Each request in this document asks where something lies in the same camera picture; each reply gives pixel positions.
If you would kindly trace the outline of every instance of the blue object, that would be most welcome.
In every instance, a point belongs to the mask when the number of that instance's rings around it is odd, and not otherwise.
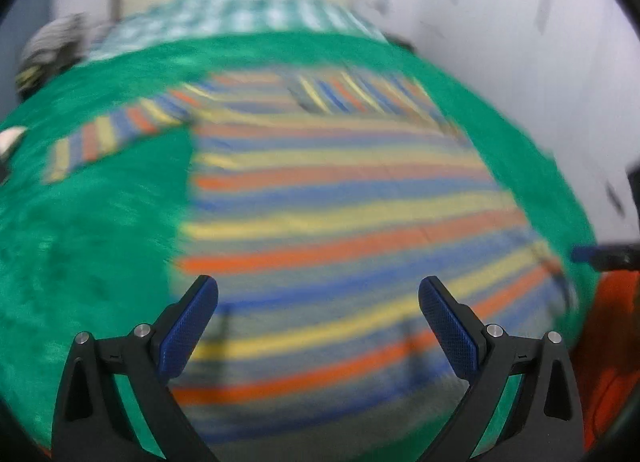
[[[191,357],[207,323],[218,305],[218,284],[211,277],[199,277],[189,292],[180,300],[184,309],[162,339],[158,349],[158,377],[161,381],[177,378]]]
[[[420,309],[453,371],[460,379],[471,382],[479,370],[478,346],[447,304],[436,283],[440,282],[433,278],[422,280],[418,290]]]
[[[596,253],[594,246],[575,246],[571,250],[571,261],[577,264],[589,263]]]

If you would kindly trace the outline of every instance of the checkered blanket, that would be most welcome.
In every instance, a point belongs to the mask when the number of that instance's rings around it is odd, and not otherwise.
[[[384,40],[374,25],[323,0],[173,0],[121,22],[89,61],[187,38],[309,31]]]

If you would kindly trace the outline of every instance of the metal screw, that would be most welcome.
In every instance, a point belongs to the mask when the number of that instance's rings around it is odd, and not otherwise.
[[[76,335],[76,343],[78,343],[79,345],[84,345],[87,341],[89,341],[88,332],[79,332]]]
[[[549,338],[549,341],[551,341],[551,343],[560,343],[562,341],[562,336],[558,332],[555,332],[553,330],[546,336]]]
[[[141,323],[133,329],[133,334],[138,337],[144,337],[148,335],[149,332],[151,332],[151,325],[149,325],[148,323]]]
[[[500,337],[504,334],[504,330],[500,325],[487,325],[486,327],[487,334],[493,337]]]

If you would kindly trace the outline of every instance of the striped cloth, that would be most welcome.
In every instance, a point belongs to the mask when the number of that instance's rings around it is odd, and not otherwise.
[[[324,0],[173,0],[123,20],[88,59],[187,38],[290,31],[385,39],[372,23]]]
[[[450,413],[465,383],[420,314],[424,276],[516,334],[570,305],[513,198],[399,74],[211,75],[61,139],[47,180],[186,122],[175,297],[207,273],[220,304],[173,391],[222,460],[344,460]]]

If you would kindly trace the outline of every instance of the green blanket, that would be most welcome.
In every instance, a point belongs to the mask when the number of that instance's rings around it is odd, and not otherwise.
[[[564,259],[580,301],[557,328],[570,343],[576,339],[596,275],[570,264],[568,252],[575,243],[594,241],[588,221],[553,160],[458,82],[402,49],[351,36],[275,33],[166,44],[77,67],[20,106],[3,125],[26,125],[30,132],[12,160],[14,172],[0,201],[0,391],[44,444],[50,440],[57,384],[71,338],[79,330],[97,337],[127,333],[136,323],[152,321],[168,303],[166,260],[173,256],[175,230],[186,206],[185,166],[191,155],[187,132],[177,129],[65,182],[44,186],[49,146],[80,123],[136,97],[197,80],[210,70],[265,64],[362,65],[400,70],[425,84],[444,115],[465,129],[497,181],[513,192],[533,226]],[[149,212],[153,206],[162,211]],[[510,395],[502,406],[508,406]],[[499,412],[498,418],[504,418],[504,410]],[[428,424],[363,460],[414,460],[441,425]],[[136,427],[142,428],[140,418]],[[490,428],[487,438],[496,428]],[[149,445],[148,432],[142,437]]]

